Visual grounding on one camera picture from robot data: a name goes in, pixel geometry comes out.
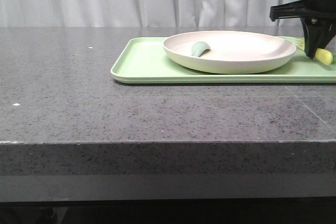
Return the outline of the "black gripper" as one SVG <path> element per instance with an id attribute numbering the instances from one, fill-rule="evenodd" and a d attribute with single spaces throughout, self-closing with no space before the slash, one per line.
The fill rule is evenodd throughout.
<path id="1" fill-rule="evenodd" d="M 335 0 L 298 0 L 272 6 L 269 17 L 278 19 L 298 18 L 303 23 L 304 51 L 313 59 L 318 48 L 325 49 L 335 37 Z"/>

